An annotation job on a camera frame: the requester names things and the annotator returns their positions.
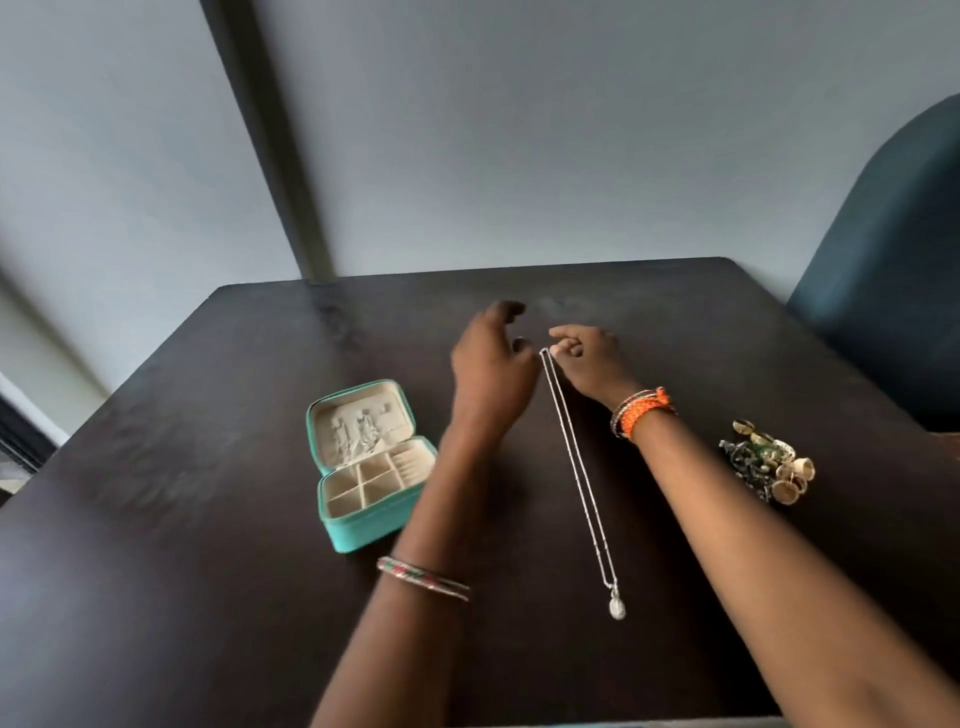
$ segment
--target white wall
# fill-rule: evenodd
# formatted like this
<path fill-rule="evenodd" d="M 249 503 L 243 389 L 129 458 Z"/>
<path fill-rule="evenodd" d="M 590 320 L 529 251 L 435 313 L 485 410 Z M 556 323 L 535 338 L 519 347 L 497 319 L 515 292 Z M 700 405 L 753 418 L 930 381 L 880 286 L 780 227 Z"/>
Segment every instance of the white wall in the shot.
<path fill-rule="evenodd" d="M 197 0 L 0 17 L 0 269 L 108 389 L 218 286 L 299 277 Z"/>
<path fill-rule="evenodd" d="M 1 279 L 0 397 L 57 445 L 107 398 Z"/>
<path fill-rule="evenodd" d="M 263 0 L 341 275 L 727 255 L 786 298 L 956 0 Z"/>

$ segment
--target person's left arm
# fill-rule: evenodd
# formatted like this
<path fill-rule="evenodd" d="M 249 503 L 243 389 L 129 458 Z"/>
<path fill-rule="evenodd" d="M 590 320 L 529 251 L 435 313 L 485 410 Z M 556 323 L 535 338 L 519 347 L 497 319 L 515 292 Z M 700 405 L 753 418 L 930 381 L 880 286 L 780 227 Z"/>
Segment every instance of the person's left arm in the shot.
<path fill-rule="evenodd" d="M 473 318 L 453 350 L 453 416 L 394 548 L 396 559 L 462 580 L 485 496 L 484 470 L 537 382 L 539 362 L 529 342 L 507 340 L 506 325 L 522 312 L 522 303 L 494 303 Z M 463 609 L 459 599 L 381 575 L 313 728 L 441 725 Z"/>

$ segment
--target person's right arm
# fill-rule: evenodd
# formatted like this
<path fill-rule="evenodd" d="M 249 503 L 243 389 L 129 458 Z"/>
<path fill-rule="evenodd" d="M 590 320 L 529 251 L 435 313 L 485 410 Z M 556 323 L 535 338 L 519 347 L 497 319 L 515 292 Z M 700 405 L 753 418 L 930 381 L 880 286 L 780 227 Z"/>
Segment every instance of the person's right arm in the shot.
<path fill-rule="evenodd" d="M 582 394 L 616 408 L 642 389 L 598 328 L 550 329 Z M 748 492 L 677 416 L 633 431 L 697 560 L 795 728 L 956 728 L 960 692 L 872 600 Z"/>

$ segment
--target forearm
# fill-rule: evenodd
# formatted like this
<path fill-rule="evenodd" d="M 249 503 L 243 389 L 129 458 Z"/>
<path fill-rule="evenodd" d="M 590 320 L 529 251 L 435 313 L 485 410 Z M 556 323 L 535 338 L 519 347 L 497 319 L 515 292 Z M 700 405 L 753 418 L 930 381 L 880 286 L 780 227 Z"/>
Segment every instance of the forearm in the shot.
<path fill-rule="evenodd" d="M 468 424 L 451 424 L 394 556 L 452 578 L 482 509 L 483 471 L 495 446 Z M 382 575 L 327 687 L 313 726 L 439 726 L 464 605 Z"/>
<path fill-rule="evenodd" d="M 957 724 L 948 678 L 682 421 L 651 412 L 633 439 L 794 725 Z"/>

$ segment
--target person's left hand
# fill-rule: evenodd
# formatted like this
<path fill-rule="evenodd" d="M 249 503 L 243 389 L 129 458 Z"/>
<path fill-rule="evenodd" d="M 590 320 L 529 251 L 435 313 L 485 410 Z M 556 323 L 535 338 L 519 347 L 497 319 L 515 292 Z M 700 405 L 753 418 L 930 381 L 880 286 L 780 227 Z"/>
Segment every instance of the person's left hand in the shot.
<path fill-rule="evenodd" d="M 453 348 L 457 391 L 452 422 L 499 441 L 530 403 L 540 363 L 525 339 L 507 340 L 506 325 L 526 310 L 517 301 L 497 301 L 470 321 Z"/>

